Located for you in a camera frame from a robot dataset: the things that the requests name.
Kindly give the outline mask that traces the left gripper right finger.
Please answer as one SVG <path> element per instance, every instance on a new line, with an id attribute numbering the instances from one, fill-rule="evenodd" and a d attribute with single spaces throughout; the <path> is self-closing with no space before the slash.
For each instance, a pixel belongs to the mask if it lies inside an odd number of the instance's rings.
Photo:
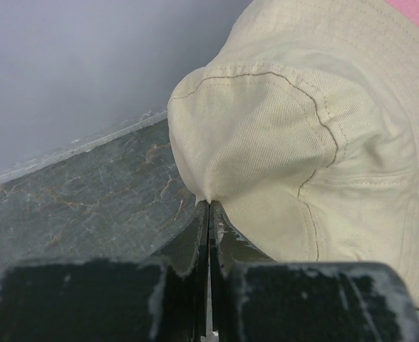
<path id="1" fill-rule="evenodd" d="M 212 322 L 220 338 L 277 337 L 277 265 L 209 206 Z"/>

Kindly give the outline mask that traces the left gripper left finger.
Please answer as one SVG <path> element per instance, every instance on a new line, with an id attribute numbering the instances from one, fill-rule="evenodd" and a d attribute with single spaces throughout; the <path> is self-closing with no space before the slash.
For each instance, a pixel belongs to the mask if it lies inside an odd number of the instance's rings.
<path id="1" fill-rule="evenodd" d="M 162 275 L 152 302 L 153 338 L 206 334 L 209 209 L 207 202 L 198 202 L 184 228 L 154 253 Z"/>

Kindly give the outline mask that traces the beige bucket hat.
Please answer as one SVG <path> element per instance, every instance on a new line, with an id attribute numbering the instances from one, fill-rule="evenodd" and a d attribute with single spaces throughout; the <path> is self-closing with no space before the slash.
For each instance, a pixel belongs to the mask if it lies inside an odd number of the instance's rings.
<path id="1" fill-rule="evenodd" d="M 277 261 L 379 261 L 419 308 L 419 28 L 387 1 L 253 1 L 167 104 L 180 176 Z"/>

